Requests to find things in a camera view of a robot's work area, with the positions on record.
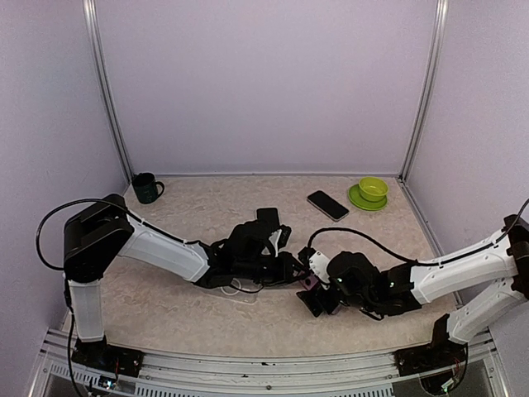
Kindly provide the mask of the clear case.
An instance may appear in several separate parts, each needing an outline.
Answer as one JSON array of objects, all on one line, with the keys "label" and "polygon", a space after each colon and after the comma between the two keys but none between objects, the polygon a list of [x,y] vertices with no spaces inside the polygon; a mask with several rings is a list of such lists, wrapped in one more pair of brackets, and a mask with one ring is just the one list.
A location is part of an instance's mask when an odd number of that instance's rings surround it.
[{"label": "clear case", "polygon": [[232,302],[254,304],[257,300],[258,285],[248,280],[234,278],[230,285],[220,288],[221,296]]}]

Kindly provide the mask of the purple-edged black-screen phone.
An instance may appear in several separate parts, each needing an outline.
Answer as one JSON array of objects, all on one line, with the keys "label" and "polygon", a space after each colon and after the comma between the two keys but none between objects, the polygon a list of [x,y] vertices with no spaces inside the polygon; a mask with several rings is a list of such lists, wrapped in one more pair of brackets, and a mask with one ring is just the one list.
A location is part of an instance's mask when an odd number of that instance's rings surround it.
[{"label": "purple-edged black-screen phone", "polygon": [[307,201],[334,222],[339,222],[350,213],[346,207],[321,190],[309,194]]}]

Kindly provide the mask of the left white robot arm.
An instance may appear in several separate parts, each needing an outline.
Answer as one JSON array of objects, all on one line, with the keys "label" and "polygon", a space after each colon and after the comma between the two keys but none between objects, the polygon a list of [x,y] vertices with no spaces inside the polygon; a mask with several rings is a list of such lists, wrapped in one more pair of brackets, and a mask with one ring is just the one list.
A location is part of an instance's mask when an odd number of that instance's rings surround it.
[{"label": "left white robot arm", "polygon": [[100,368],[110,366],[116,351],[107,343],[100,281],[116,257],[129,258],[166,270],[202,289],[236,292],[247,280],[259,289],[290,285],[305,273],[303,265],[284,250],[291,229],[262,219],[237,225],[231,235],[211,245],[176,237],[133,213],[119,194],[82,198],[84,210],[64,225],[62,265],[41,263],[60,271],[65,300],[72,314],[83,354]]}]

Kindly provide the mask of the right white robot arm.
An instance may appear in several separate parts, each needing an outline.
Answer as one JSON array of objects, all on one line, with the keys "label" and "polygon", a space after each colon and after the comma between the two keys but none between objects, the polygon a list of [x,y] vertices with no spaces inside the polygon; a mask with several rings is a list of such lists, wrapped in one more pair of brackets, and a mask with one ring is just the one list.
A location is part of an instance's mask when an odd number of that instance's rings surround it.
[{"label": "right white robot arm", "polygon": [[436,320],[432,341],[422,352],[432,367],[455,353],[506,312],[528,300],[528,223],[519,215],[490,237],[446,256],[379,270],[361,252],[342,251],[329,259],[307,246],[299,254],[318,282],[298,292],[313,316],[356,306],[375,320],[420,309],[473,285],[489,285],[469,303]]}]

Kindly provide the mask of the green bowl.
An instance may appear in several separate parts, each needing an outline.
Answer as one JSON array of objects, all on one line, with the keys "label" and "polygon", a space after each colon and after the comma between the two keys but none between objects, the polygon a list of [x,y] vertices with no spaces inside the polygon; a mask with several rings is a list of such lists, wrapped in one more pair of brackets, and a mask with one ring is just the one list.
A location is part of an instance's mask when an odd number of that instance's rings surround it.
[{"label": "green bowl", "polygon": [[359,181],[358,185],[360,196],[371,203],[381,201],[388,194],[387,184],[376,177],[364,177]]}]

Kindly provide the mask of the dark green mug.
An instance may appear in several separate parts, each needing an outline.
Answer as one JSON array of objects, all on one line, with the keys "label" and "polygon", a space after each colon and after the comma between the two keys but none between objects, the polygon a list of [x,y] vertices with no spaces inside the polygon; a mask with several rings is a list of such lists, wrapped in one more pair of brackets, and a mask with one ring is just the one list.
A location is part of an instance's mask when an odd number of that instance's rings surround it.
[{"label": "dark green mug", "polygon": [[152,173],[135,175],[131,185],[138,201],[142,204],[154,203],[165,191],[164,183],[158,181]]}]

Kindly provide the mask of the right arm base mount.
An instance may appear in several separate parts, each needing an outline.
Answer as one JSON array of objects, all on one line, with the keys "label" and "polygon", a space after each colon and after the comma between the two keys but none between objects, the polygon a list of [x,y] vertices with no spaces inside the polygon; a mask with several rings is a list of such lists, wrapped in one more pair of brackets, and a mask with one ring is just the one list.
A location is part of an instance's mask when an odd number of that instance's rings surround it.
[{"label": "right arm base mount", "polygon": [[399,349],[393,354],[400,376],[434,371],[465,360],[468,344],[459,344],[449,340],[448,318],[447,313],[435,321],[429,343]]}]

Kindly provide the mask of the front aluminium rail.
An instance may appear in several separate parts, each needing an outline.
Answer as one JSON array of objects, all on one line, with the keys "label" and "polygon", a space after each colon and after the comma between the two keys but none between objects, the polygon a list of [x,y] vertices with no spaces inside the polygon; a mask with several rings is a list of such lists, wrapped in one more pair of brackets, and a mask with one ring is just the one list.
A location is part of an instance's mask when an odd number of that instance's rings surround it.
[{"label": "front aluminium rail", "polygon": [[136,377],[76,365],[69,369],[63,335],[46,341],[26,392],[43,396],[69,378],[109,396],[392,396],[399,382],[419,387],[420,375],[401,376],[388,352],[308,358],[235,358],[148,352]]}]

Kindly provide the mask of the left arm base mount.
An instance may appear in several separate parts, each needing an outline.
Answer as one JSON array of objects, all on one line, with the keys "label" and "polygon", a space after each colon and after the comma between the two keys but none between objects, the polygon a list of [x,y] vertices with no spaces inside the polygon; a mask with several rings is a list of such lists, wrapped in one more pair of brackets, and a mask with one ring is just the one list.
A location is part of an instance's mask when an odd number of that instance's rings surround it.
[{"label": "left arm base mount", "polygon": [[72,361],[95,370],[136,378],[144,355],[140,350],[108,344],[104,337],[99,342],[78,340],[74,346]]}]

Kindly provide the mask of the right aluminium frame post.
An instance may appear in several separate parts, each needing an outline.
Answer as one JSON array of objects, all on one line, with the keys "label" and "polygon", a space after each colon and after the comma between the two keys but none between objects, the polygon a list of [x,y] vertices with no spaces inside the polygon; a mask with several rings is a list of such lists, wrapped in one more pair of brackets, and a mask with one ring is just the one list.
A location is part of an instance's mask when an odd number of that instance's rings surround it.
[{"label": "right aluminium frame post", "polygon": [[417,113],[412,126],[412,135],[404,157],[399,179],[406,184],[412,173],[413,163],[417,157],[418,148],[424,132],[424,125],[430,107],[431,97],[434,91],[438,64],[441,57],[443,40],[446,30],[446,20],[449,8],[448,0],[436,2],[436,13],[431,36],[430,50],[427,59],[427,69],[419,98]]}]

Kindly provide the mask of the aluminium frame post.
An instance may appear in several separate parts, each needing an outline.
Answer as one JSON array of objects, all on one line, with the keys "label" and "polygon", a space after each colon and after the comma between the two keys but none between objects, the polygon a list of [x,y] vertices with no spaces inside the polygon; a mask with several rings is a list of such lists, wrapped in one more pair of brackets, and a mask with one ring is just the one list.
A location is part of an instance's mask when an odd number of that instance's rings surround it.
[{"label": "aluminium frame post", "polygon": [[112,141],[117,150],[117,156],[122,172],[126,181],[130,183],[134,176],[134,170],[126,148],[124,136],[122,135],[116,106],[112,96],[110,80],[107,75],[102,37],[98,26],[97,4],[94,0],[83,0],[83,14],[88,30],[88,38],[92,47],[93,62],[98,79],[98,86],[102,95],[103,106],[107,115]]},{"label": "aluminium frame post", "polygon": [[418,148],[424,132],[424,125],[430,107],[431,97],[434,91],[438,64],[441,57],[443,40],[446,30],[446,20],[449,8],[448,0],[436,2],[436,13],[431,36],[430,50],[427,59],[427,69],[419,98],[417,113],[412,126],[412,135],[404,157],[399,179],[406,184],[412,173],[413,163],[417,157]]}]

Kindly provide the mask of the left aluminium frame post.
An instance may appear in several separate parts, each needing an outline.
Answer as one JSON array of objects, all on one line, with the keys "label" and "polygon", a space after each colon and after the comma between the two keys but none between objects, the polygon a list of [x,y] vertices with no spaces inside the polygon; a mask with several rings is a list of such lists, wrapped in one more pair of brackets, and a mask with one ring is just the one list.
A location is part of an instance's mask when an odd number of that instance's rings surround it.
[{"label": "left aluminium frame post", "polygon": [[98,26],[97,4],[94,0],[83,0],[83,14],[88,30],[88,38],[92,47],[93,62],[98,79],[98,86],[102,95],[103,106],[107,115],[112,141],[117,150],[117,156],[122,172],[126,181],[130,183],[134,176],[134,170],[126,148],[124,136],[122,135],[116,106],[112,96],[110,80],[107,75],[102,37]]}]

